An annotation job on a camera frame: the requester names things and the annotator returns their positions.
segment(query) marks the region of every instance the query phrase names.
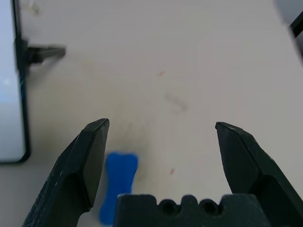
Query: blue toy bone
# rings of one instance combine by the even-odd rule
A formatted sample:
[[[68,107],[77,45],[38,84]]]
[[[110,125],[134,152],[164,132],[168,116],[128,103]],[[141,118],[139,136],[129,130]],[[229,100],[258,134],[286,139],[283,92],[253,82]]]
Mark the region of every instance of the blue toy bone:
[[[103,224],[112,225],[117,197],[131,193],[134,175],[138,167],[138,157],[133,154],[111,153],[106,159],[107,192],[99,218]]]

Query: white table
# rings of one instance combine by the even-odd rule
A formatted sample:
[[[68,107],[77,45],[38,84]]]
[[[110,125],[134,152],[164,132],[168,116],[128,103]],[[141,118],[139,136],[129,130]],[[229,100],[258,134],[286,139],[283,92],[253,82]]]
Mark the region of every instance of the white table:
[[[1,226],[23,223],[57,157],[102,117],[107,152],[140,157],[134,193],[219,202],[230,189],[214,126],[225,121],[253,134],[303,195],[303,70],[271,1],[40,3],[25,34],[68,50],[27,80],[33,154],[0,167]],[[105,182],[78,226],[99,226]]]

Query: black object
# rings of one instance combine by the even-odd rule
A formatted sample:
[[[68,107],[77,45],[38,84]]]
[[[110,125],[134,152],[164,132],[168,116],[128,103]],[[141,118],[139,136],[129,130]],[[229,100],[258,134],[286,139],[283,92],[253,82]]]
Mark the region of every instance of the black object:
[[[273,227],[302,227],[303,202],[274,160],[241,128],[216,124],[232,193],[254,194]]]
[[[108,119],[88,124],[58,157],[23,227],[75,227],[93,207],[103,165]]]
[[[118,198],[114,227],[302,227],[303,202],[252,135],[216,124],[222,163],[234,195],[219,205],[185,196],[181,205],[151,195]]]
[[[31,227],[76,227],[79,216],[89,211],[101,175],[108,130],[108,120],[97,122],[89,124],[59,157],[24,227],[28,224]],[[88,145],[97,139],[92,131],[98,134],[103,127],[99,139],[102,145]],[[90,133],[84,136],[86,129]],[[122,195],[117,199],[113,226],[303,226],[301,198],[253,136],[223,122],[218,122],[216,129],[224,172],[233,195],[223,196],[219,205],[209,199],[198,204],[191,195],[184,196],[181,205],[172,200],[163,200],[157,205],[152,195]],[[91,152],[98,158],[85,158],[84,154]],[[97,166],[98,174],[94,174],[93,169]]]
[[[27,41],[22,37],[21,18],[19,0],[12,0],[12,10],[15,25],[15,49],[17,69],[19,70],[20,91],[22,102],[22,114],[24,123],[24,136],[26,152],[19,162],[26,161],[30,156],[30,137],[27,117],[27,98],[26,98],[26,75],[29,67],[35,63],[42,63],[51,57],[63,57],[66,52],[64,46],[37,46],[28,47]]]
[[[157,206],[152,195],[118,198],[113,227],[271,227],[254,195],[225,195],[218,206],[212,200],[198,205],[194,196],[181,205],[164,200]]]
[[[303,12],[293,21],[290,28],[295,38],[303,31]]]

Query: stain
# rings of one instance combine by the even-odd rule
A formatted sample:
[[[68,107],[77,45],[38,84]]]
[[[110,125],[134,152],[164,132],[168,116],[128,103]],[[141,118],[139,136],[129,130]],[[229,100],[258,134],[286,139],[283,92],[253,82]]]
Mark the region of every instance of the stain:
[[[178,109],[174,110],[175,113],[186,112],[188,110],[188,105],[185,101],[181,100],[178,96],[173,96],[169,93],[166,93],[164,96],[165,100],[177,106]]]

